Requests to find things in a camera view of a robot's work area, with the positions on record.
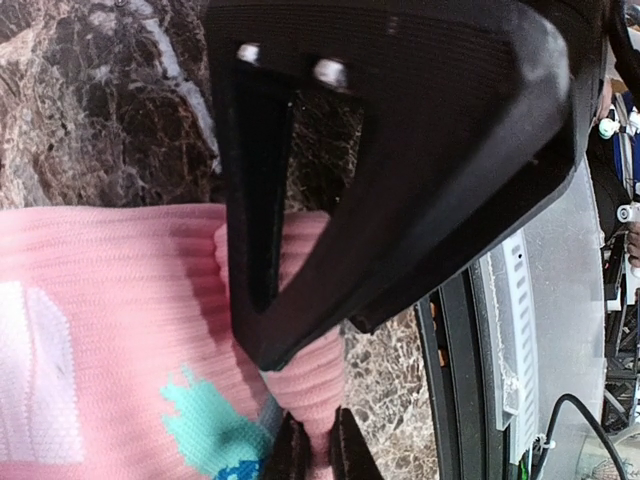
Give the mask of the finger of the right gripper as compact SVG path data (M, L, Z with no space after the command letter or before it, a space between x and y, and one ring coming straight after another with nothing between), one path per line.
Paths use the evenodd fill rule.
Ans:
M370 332L567 187L606 52L604 1L213 1L233 332L263 371L346 318ZM293 104L364 113L356 173L278 283Z

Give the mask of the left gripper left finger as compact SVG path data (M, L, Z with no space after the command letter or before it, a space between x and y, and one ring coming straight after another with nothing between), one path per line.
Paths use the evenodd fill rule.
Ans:
M262 479L305 480L311 461L311 443L304 426L287 413L262 471Z

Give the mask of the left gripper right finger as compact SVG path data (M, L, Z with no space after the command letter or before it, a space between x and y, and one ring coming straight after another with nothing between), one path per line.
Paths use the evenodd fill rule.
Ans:
M383 480L371 451L348 408L338 408L330 432L329 458L336 480Z

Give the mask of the pink patterned sock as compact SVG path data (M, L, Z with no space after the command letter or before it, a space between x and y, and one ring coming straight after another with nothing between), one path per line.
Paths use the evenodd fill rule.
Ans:
M1 215L1 475L255 479L284 413L305 479L330 479L338 329L279 372L230 319L226 210L39 207Z

